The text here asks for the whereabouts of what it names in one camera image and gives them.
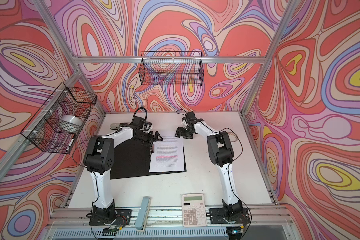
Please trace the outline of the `grey tape roll in basket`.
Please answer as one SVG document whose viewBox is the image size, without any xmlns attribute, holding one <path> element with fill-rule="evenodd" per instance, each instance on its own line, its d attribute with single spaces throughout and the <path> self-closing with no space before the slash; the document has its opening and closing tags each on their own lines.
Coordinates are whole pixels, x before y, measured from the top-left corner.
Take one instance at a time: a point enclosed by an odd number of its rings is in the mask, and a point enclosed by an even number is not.
<svg viewBox="0 0 360 240">
<path fill-rule="evenodd" d="M 81 126 L 83 124 L 83 121 L 80 120 L 78 117 L 72 116 L 72 115 L 63 115 L 61 117 L 61 121 L 67 122 L 69 124 L 73 124 L 76 126 Z"/>
</svg>

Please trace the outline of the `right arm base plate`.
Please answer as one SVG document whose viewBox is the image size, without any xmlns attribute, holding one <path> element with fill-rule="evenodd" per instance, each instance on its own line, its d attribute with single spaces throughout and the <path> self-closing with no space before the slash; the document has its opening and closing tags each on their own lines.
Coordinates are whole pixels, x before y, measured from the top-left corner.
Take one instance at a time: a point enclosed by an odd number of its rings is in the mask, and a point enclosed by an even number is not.
<svg viewBox="0 0 360 240">
<path fill-rule="evenodd" d="M 247 208 L 243 208 L 240 213 L 229 215 L 223 208 L 210 208 L 209 216 L 211 224 L 244 224 L 251 222 L 251 215 Z"/>
</svg>

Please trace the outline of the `pink white calculator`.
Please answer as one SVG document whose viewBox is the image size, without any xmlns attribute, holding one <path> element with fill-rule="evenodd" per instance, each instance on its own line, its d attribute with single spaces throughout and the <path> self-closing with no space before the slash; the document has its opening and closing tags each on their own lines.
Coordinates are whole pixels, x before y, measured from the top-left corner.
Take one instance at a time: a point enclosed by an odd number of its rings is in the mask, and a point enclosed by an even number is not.
<svg viewBox="0 0 360 240">
<path fill-rule="evenodd" d="M 206 227 L 207 214 L 204 195 L 182 195 L 182 214 L 183 226 L 185 228 Z"/>
</svg>

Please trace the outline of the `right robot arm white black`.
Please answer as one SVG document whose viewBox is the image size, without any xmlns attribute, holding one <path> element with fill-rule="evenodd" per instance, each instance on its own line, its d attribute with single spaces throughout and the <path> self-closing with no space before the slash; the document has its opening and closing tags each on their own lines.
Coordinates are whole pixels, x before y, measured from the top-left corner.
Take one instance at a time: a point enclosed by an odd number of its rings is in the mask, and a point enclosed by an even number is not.
<svg viewBox="0 0 360 240">
<path fill-rule="evenodd" d="M 235 153 L 228 132 L 225 129 L 220 131 L 213 129 L 205 120 L 197 118 L 194 112 L 184 113 L 182 124 L 183 126 L 176 130 L 176 138 L 191 140 L 194 135 L 201 135 L 206 139 L 209 158 L 217 167 L 222 184 L 222 217 L 231 221 L 241 214 L 244 208 L 234 181 Z"/>
</svg>

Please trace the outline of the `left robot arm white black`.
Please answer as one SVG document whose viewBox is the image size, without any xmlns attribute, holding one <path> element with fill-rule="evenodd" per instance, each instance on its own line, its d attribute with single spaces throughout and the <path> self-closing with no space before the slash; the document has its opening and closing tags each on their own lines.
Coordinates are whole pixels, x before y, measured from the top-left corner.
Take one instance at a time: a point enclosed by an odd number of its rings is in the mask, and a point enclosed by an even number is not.
<svg viewBox="0 0 360 240">
<path fill-rule="evenodd" d="M 127 140 L 150 145 L 162 141 L 163 137 L 159 132 L 146 129 L 144 123 L 121 123 L 110 134 L 90 137 L 83 163 L 91 173 L 94 186 L 91 221 L 110 225 L 117 218 L 115 200 L 110 192 L 110 173 L 115 162 L 115 148 Z"/>
</svg>

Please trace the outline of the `light blue eraser bar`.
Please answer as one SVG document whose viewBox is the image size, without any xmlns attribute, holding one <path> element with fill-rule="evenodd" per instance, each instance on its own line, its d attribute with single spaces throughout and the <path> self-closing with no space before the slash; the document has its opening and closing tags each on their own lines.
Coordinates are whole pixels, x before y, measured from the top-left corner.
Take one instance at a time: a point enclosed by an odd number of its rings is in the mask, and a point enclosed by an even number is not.
<svg viewBox="0 0 360 240">
<path fill-rule="evenodd" d="M 151 197 L 145 196 L 143 197 L 139 213 L 137 215 L 136 221 L 135 221 L 135 229 L 138 232 L 144 232 L 148 220 L 148 215 L 150 211 L 150 205 L 151 205 Z"/>
</svg>

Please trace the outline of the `blue folder black inside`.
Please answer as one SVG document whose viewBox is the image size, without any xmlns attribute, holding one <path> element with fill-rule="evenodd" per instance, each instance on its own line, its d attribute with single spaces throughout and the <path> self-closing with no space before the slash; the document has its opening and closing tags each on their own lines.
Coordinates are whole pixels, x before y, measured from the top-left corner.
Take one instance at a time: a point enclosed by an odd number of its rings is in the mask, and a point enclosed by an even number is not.
<svg viewBox="0 0 360 240">
<path fill-rule="evenodd" d="M 153 144 L 143 145 L 139 141 L 128 140 L 115 148 L 115 163 L 111 168 L 110 179 L 127 179 L 154 175 L 184 172 L 150 173 Z"/>
</svg>

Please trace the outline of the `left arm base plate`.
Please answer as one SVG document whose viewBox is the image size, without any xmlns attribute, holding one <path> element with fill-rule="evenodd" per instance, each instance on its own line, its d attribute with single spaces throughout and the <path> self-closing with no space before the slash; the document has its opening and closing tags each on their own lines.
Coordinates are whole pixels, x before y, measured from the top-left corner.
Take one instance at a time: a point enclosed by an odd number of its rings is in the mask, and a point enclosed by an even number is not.
<svg viewBox="0 0 360 240">
<path fill-rule="evenodd" d="M 90 226 L 127 226 L 132 215 L 131 209 L 118 209 L 114 213 L 107 210 L 95 209 L 90 215 Z"/>
</svg>

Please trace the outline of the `grey black stapler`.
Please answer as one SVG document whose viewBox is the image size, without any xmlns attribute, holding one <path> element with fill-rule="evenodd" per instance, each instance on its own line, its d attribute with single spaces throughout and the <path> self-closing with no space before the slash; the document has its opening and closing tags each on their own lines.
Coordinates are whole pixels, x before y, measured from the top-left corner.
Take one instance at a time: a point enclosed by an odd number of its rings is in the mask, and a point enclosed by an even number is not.
<svg viewBox="0 0 360 240">
<path fill-rule="evenodd" d="M 125 127 L 126 125 L 128 125 L 127 123 L 112 123 L 110 124 L 110 129 L 117 131 L 119 129 L 121 129 L 122 127 Z"/>
</svg>

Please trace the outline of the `clear tape roll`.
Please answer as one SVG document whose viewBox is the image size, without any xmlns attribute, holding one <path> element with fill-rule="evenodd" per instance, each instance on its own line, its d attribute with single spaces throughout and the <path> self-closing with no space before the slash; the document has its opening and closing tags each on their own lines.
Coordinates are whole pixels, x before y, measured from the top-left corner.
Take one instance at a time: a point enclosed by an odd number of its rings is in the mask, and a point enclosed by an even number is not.
<svg viewBox="0 0 360 240">
<path fill-rule="evenodd" d="M 239 140 L 238 137 L 237 137 L 237 135 L 236 135 L 235 133 L 233 133 L 233 132 L 228 132 L 228 134 L 229 134 L 229 136 L 230 136 L 231 142 L 235 143 L 235 142 L 237 142 L 237 141 Z"/>
</svg>

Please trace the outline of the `marker pen in basket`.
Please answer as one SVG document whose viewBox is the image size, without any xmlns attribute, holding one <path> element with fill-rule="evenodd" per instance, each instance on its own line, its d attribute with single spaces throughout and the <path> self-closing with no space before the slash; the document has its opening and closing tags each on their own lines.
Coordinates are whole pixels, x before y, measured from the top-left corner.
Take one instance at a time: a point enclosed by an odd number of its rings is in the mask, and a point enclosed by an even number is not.
<svg viewBox="0 0 360 240">
<path fill-rule="evenodd" d="M 67 152 L 67 153 L 70 153 L 74 141 L 75 141 L 75 137 L 73 137 L 73 138 L 69 141 L 69 143 L 68 143 L 68 145 L 67 145 L 67 148 L 66 148 L 66 152 Z"/>
</svg>

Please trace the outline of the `printed paper sheet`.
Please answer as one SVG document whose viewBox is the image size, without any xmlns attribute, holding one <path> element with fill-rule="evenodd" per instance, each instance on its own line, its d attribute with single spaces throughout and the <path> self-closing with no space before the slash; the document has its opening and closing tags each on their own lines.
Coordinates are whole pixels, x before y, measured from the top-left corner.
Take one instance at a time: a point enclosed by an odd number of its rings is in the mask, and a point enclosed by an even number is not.
<svg viewBox="0 0 360 240">
<path fill-rule="evenodd" d="M 150 173 L 184 172 L 186 170 L 183 138 L 164 136 L 153 144 Z"/>
</svg>

